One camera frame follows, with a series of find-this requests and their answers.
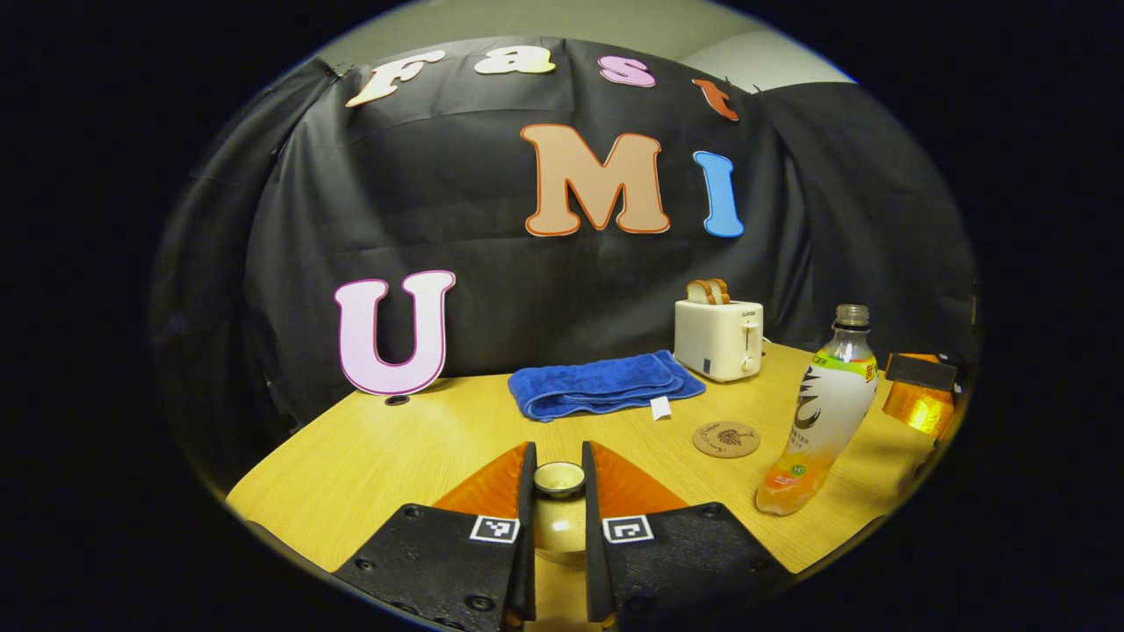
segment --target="blue letter i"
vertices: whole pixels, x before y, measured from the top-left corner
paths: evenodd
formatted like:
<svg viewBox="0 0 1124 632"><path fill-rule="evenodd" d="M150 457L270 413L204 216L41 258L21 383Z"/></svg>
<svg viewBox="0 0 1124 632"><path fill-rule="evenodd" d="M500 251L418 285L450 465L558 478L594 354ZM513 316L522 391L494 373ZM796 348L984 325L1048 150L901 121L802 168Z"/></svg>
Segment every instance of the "blue letter i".
<svg viewBox="0 0 1124 632"><path fill-rule="evenodd" d="M745 232L745 226L737 218L734 186L729 181L734 163L726 156L710 152L695 152L695 162L703 168L707 196L710 198L710 215L703 223L703 227L707 233L718 237L741 236Z"/></svg>

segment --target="letter u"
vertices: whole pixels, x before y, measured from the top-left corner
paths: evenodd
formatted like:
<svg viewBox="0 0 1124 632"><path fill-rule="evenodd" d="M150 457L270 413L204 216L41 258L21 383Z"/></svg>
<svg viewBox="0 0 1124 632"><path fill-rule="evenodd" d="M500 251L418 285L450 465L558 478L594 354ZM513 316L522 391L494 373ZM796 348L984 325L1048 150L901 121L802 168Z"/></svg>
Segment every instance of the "letter u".
<svg viewBox="0 0 1124 632"><path fill-rule="evenodd" d="M347 380L373 395L408 395L433 383L445 367L445 292L456 277L445 270L411 274L402 289L414 297L414 355L400 364L379 358L375 347L379 301L387 283L355 281L336 290L339 305L339 363Z"/></svg>

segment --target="white wall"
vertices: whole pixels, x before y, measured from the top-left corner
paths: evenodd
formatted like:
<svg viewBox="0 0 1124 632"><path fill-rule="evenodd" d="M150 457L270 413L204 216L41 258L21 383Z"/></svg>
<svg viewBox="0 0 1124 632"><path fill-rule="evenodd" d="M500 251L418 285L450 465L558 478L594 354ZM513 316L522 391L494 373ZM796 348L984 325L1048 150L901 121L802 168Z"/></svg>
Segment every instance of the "white wall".
<svg viewBox="0 0 1124 632"><path fill-rule="evenodd" d="M320 56L333 65L360 65L444 42L543 35L679 60L733 35L768 28L704 0L422 0L342 34Z"/></svg>
<svg viewBox="0 0 1124 632"><path fill-rule="evenodd" d="M830 62L776 30L754 30L723 39L678 60L746 92L817 81L854 83Z"/></svg>

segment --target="plastic bottle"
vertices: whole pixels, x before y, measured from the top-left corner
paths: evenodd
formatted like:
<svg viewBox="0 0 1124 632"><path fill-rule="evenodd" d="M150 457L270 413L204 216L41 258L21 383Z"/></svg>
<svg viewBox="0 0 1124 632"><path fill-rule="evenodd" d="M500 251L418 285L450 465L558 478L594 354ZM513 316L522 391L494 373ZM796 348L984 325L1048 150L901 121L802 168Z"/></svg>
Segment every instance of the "plastic bottle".
<svg viewBox="0 0 1124 632"><path fill-rule="evenodd" d="M835 337L804 373L788 445L758 488L762 512L783 516L807 504L874 400L878 362L867 345L867 307L840 305L832 329Z"/></svg>

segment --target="black cloth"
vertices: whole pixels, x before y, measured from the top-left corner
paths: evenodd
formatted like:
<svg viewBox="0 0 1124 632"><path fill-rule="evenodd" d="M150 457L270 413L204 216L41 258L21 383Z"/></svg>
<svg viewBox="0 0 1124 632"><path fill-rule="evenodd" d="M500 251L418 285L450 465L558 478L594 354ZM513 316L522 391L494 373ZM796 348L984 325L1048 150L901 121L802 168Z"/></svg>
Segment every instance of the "black cloth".
<svg viewBox="0 0 1124 632"><path fill-rule="evenodd" d="M510 45L549 48L555 70L473 70ZM401 362L414 345L401 281L456 274L445 376L671 349L673 303L688 281L713 277L733 299L764 306L764 335L777 343L814 351L831 336L835 305L860 303L882 365L890 352L975 356L975 265L957 205L861 87L750 93L652 55L551 37L446 43L392 60L437 48L443 61L356 108L344 103L391 60L338 80L320 61L296 69L234 119L175 209L153 336L165 382L188 385L171 389L181 419L196 419L199 445L223 446L209 454L232 471L253 460L238 453L246 437L260 458L354 389L339 367L334 292L362 279L390 287L378 345ZM643 61L656 85L607 81L602 55ZM714 81L741 120L715 112L692 79ZM527 233L536 161L519 132L546 123L575 128L601 161L620 134L658 139L671 227L597 231L571 195L577 233ZM704 228L698 151L734 163L737 238Z"/></svg>

